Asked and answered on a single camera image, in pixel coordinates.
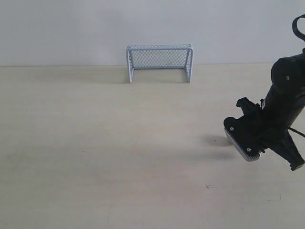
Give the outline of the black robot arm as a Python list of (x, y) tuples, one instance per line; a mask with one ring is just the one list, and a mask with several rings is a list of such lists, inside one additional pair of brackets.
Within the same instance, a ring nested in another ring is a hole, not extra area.
[(237, 100), (239, 118), (224, 119), (229, 141), (247, 162), (271, 149), (285, 159), (292, 171), (305, 164), (289, 130), (305, 107), (305, 54), (278, 59), (271, 68), (271, 87), (259, 103)]

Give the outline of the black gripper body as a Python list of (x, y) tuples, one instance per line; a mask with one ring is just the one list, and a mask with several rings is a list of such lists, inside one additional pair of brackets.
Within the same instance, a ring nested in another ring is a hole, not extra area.
[(261, 153), (271, 149), (289, 163), (292, 171), (301, 168), (305, 160), (297, 149), (289, 130), (293, 130), (291, 125), (300, 115), (304, 103), (287, 104), (287, 107), (277, 104), (270, 108), (262, 107), (264, 100), (262, 99), (261, 102), (259, 110), (251, 114), (243, 114), (238, 119), (258, 141)]

